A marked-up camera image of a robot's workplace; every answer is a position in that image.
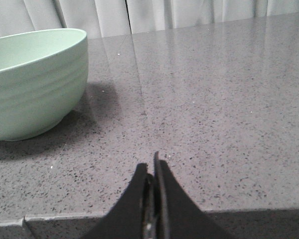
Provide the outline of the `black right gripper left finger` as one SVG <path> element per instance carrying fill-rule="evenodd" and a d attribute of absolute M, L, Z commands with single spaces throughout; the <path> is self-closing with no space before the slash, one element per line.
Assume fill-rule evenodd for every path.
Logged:
<path fill-rule="evenodd" d="M 137 165 L 124 193 L 83 239 L 141 239 L 146 193 L 148 192 L 147 164 Z"/>

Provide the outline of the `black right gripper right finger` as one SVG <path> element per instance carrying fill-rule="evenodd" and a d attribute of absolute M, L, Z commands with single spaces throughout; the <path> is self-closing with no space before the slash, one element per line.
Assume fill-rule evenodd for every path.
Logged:
<path fill-rule="evenodd" d="M 160 239 L 233 239 L 203 213 L 185 193 L 159 153 L 154 153 L 155 192 L 158 195 Z"/>

